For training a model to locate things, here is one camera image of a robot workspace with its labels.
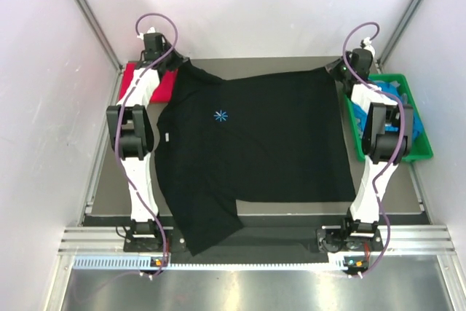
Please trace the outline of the black t-shirt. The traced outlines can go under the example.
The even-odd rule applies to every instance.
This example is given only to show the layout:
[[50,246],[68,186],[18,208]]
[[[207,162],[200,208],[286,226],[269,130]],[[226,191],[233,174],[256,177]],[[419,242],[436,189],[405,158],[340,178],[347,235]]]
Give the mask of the black t-shirt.
[[158,184],[193,255],[241,230],[237,201],[355,198],[325,68],[225,80],[184,63],[157,128]]

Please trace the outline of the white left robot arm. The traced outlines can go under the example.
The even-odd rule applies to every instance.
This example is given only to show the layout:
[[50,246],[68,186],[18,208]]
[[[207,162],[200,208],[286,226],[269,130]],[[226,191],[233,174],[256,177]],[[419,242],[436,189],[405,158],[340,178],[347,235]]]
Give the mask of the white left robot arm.
[[127,179],[131,200],[124,250],[165,253],[167,237],[159,220],[150,171],[155,139],[147,107],[164,75],[176,70],[186,58],[153,28],[139,37],[144,44],[140,60],[123,96],[106,109],[106,121],[111,148]]

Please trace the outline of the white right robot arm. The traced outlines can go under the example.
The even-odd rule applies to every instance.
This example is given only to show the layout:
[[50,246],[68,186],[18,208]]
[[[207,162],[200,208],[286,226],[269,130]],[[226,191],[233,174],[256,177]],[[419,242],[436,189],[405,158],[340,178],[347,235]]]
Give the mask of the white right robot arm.
[[375,240],[388,182],[412,145],[413,107],[368,82],[372,63],[372,51],[357,48],[344,50],[341,58],[326,67],[343,84],[350,101],[366,113],[361,141],[363,176],[337,239],[350,250]]

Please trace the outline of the folded pink t-shirt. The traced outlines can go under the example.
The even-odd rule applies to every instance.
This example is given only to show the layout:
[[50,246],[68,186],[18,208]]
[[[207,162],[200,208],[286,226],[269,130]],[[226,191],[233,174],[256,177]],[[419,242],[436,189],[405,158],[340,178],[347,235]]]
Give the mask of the folded pink t-shirt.
[[[124,97],[125,93],[127,92],[130,86],[130,83],[135,77],[135,67],[136,62],[130,61],[129,63],[127,63],[123,71],[122,84],[119,91],[120,100]],[[177,75],[177,70],[167,71],[165,73],[165,75],[162,77],[162,81],[160,82],[159,86],[153,92],[152,97],[150,99],[150,103],[167,103],[170,101]]]

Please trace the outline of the blue t-shirt in bin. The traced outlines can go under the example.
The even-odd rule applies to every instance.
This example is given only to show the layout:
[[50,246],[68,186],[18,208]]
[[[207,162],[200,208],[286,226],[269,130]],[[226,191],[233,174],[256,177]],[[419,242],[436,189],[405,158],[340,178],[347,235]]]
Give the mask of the blue t-shirt in bin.
[[[375,85],[377,90],[383,91],[379,86],[377,86],[376,84],[374,84],[370,80],[368,81],[368,83],[370,85]],[[369,107],[371,105],[371,100],[363,97],[363,90],[365,88],[366,87],[363,86],[362,84],[355,85],[354,90],[356,90],[356,94],[357,94],[356,100],[357,101],[354,102],[351,98],[349,98],[349,99],[353,103],[355,103],[358,107],[361,107],[363,112],[365,114],[367,114],[367,116],[368,116],[368,109],[369,109]],[[413,125],[414,125],[414,110],[413,110],[413,107],[411,105],[407,104],[407,103],[403,103],[403,112],[406,115],[405,116],[405,130],[404,130],[404,132],[405,133],[411,132],[411,134],[412,134],[412,136],[411,136],[411,145],[412,145],[412,141],[413,141]]]

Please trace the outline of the green plastic bin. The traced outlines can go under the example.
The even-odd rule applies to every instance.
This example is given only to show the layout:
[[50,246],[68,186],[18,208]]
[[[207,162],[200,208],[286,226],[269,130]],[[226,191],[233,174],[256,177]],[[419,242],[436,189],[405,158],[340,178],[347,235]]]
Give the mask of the green plastic bin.
[[[414,125],[413,125],[413,141],[410,153],[403,158],[404,162],[416,162],[419,160],[429,160],[433,157],[433,151],[428,140],[427,134],[424,131],[418,109],[415,104],[414,97],[408,85],[407,79],[402,74],[371,74],[369,76],[371,82],[379,86],[383,91],[397,95],[403,103],[407,103],[414,110]],[[348,97],[344,98],[348,117],[349,127],[353,140],[355,142],[356,159],[359,162],[364,161],[364,154],[361,148],[361,139],[363,136],[363,126],[366,123],[367,114],[363,112],[361,107],[358,107]]]

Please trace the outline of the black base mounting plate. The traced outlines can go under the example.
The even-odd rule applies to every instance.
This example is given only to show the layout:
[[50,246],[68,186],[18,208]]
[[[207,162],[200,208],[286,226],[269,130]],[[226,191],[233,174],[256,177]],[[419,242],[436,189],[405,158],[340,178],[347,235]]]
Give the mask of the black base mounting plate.
[[343,251],[380,251],[383,242],[380,232],[350,236],[340,227],[245,227],[221,238],[212,229],[197,239],[189,239],[179,229],[166,231],[170,253],[188,251],[196,256],[211,248],[220,247],[302,247],[313,253]]

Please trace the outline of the aluminium frame rail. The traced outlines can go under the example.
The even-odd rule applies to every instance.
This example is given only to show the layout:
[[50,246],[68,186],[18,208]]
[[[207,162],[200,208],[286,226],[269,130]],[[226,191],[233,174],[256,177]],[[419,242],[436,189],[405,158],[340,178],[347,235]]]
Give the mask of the aluminium frame rail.
[[[393,225],[379,228],[387,255],[444,255],[455,252],[449,231],[442,225]],[[111,254],[123,252],[124,239],[112,227],[66,228],[60,254]]]

